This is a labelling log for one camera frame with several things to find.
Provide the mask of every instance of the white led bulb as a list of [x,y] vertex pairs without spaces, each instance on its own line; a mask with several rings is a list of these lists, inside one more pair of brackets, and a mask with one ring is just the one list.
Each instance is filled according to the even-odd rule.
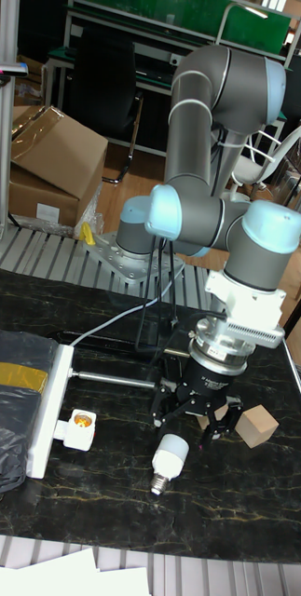
[[183,469],[188,454],[188,443],[177,435],[164,435],[152,464],[154,477],[151,482],[151,492],[161,494],[165,491],[168,482],[177,478]]

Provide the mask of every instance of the office chair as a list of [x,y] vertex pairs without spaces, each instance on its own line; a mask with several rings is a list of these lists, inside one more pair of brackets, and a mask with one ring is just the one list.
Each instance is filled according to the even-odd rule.
[[104,137],[131,136],[124,167],[114,179],[103,177],[105,182],[120,183],[130,166],[142,105],[143,95],[136,93],[133,43],[85,28],[75,55],[67,114]]
[[[230,200],[236,200],[235,194],[238,189],[238,186],[243,186],[244,184],[252,184],[253,191],[251,193],[250,198],[253,198],[255,190],[258,188],[259,184],[266,180],[278,167],[281,160],[290,151],[291,147],[298,141],[301,137],[301,126],[297,129],[293,130],[284,141],[279,142],[274,140],[278,147],[273,152],[272,156],[265,154],[263,151],[259,149],[255,149],[251,144],[248,144],[247,147],[251,151],[251,158],[239,156],[239,159],[236,163],[234,171],[232,172],[232,179],[234,184],[230,188]],[[265,163],[263,166],[259,166],[254,161],[254,153],[262,154],[265,157]]]

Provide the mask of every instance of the wooden block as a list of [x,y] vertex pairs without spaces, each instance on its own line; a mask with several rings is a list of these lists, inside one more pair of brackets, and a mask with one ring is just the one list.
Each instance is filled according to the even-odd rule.
[[252,449],[270,439],[279,423],[262,405],[246,410],[235,429]]
[[[222,420],[223,417],[226,415],[227,410],[228,410],[228,406],[226,403],[224,406],[221,406],[221,408],[219,408],[218,410],[215,410],[214,414],[215,414],[216,420]],[[197,419],[198,419],[198,422],[199,422],[202,430],[205,430],[205,428],[210,423],[209,417],[208,416],[197,416]]]

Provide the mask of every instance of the black marble table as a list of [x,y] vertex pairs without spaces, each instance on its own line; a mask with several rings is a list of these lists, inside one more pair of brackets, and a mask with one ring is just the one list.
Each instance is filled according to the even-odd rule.
[[[0,270],[4,330],[83,332],[137,303]],[[122,319],[107,335],[134,337],[139,316]],[[146,319],[150,329],[156,313],[148,312]],[[116,352],[79,348],[74,365],[78,371],[156,376],[148,364]],[[241,395],[247,408],[262,403],[280,423],[275,434],[249,449],[234,432],[201,453],[198,422],[182,416],[178,431],[190,452],[181,476],[155,497],[149,492],[157,448],[148,416],[151,392],[72,379],[61,418],[74,407],[96,412],[92,447],[82,453],[54,441],[46,477],[27,479],[0,495],[0,534],[204,558],[301,562],[301,396],[284,346],[257,348],[231,394]]]

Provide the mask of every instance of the bulb screw base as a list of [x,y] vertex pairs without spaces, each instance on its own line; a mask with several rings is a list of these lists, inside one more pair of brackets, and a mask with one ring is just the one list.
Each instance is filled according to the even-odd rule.
[[161,476],[160,474],[154,474],[153,479],[151,480],[151,492],[153,494],[159,495],[164,493],[169,483],[169,479],[165,478],[165,476]]

